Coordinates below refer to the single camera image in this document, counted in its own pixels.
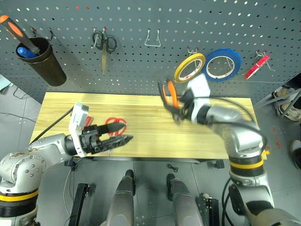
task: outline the red scissors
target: red scissors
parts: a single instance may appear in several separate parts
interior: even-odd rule
[[[115,118],[115,117],[110,117],[107,119],[107,121],[105,121],[105,124],[109,124],[109,123],[114,123],[114,122],[123,122],[125,125],[127,124],[127,122],[122,119],[122,118]],[[116,131],[115,132],[115,136],[119,136],[121,134],[124,133],[124,131],[126,130],[127,126],[125,126],[122,131],[119,133],[119,131]]]

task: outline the blue object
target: blue object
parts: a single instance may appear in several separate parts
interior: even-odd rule
[[[230,58],[234,63],[234,69],[226,77],[213,78],[208,74],[208,71],[207,71],[208,63],[212,59],[217,58],[217,57],[221,57],[221,56]],[[232,78],[239,71],[240,66],[241,66],[241,58],[240,58],[240,56],[237,52],[235,52],[235,51],[233,51],[229,48],[221,48],[221,49],[218,49],[216,51],[213,51],[208,56],[206,56],[206,63],[204,65],[203,69],[202,69],[202,73],[204,73],[206,75],[206,78],[207,78],[208,81],[225,81],[227,79]]]
[[[24,48],[24,47],[18,47],[17,52],[18,52],[18,54],[20,54],[24,58],[35,58],[35,57],[37,57],[37,55],[35,55],[29,49]]]

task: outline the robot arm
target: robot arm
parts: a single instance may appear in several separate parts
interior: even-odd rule
[[[234,184],[229,194],[234,211],[244,215],[253,226],[296,226],[296,218],[274,208],[267,172],[261,158],[261,135],[254,121],[247,121],[239,111],[219,106],[210,106],[210,89],[204,74],[189,81],[187,89],[179,98],[182,109],[165,107],[181,120],[189,119],[195,124],[207,125],[224,141],[230,160],[230,177]]]
[[[29,145],[29,151],[10,153],[0,162],[0,225],[35,226],[36,200],[42,174],[51,166],[78,154],[97,153],[126,144],[132,136],[122,135],[101,141],[99,137],[118,131],[121,123],[84,128],[88,107],[76,103],[69,124],[70,134],[41,138]]]

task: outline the blue tape roll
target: blue tape roll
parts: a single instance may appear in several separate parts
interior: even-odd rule
[[[208,66],[208,63],[216,58],[216,57],[228,57],[230,58],[233,63],[234,63],[234,69],[233,71],[227,75],[226,77],[223,77],[223,78],[213,78],[211,77],[209,74],[208,74],[208,71],[207,71],[207,66]],[[229,48],[221,48],[221,49],[218,49],[216,51],[213,51],[212,53],[210,53],[208,56],[206,56],[206,63],[205,63],[205,66],[203,67],[203,70],[202,70],[202,73],[204,73],[206,75],[206,78],[207,80],[209,81],[225,81],[227,79],[230,79],[232,78],[240,69],[240,66],[241,66],[241,58],[239,56],[239,54]]]

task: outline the yellow ring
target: yellow ring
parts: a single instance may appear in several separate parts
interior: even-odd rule
[[[180,78],[181,73],[184,70],[184,68],[187,65],[189,65],[191,62],[196,61],[196,60],[200,61],[199,65],[198,65],[199,67],[197,67],[193,72],[191,72],[189,75],[187,75],[187,76],[189,76],[188,78],[186,78],[186,79]],[[201,53],[196,53],[196,54],[193,54],[193,55],[189,56],[182,63],[180,63],[178,68],[175,70],[175,72],[174,72],[174,81],[177,82],[177,83],[184,83],[184,82],[189,81],[190,79],[192,79],[194,76],[196,76],[202,70],[202,68],[205,65],[205,62],[206,62],[206,58]]]
[[[26,194],[26,195],[21,195],[21,196],[5,196],[5,195],[0,194],[0,201],[3,201],[3,202],[23,201],[23,200],[27,200],[27,199],[30,199],[30,198],[38,195],[38,193],[39,193],[39,190],[37,190],[31,194]]]
[[[237,163],[230,162],[230,165],[235,167],[235,168],[250,170],[250,169],[254,169],[254,168],[262,166],[263,165],[263,160],[261,160],[258,163],[249,164],[249,165],[243,165],[243,164],[237,164]]]

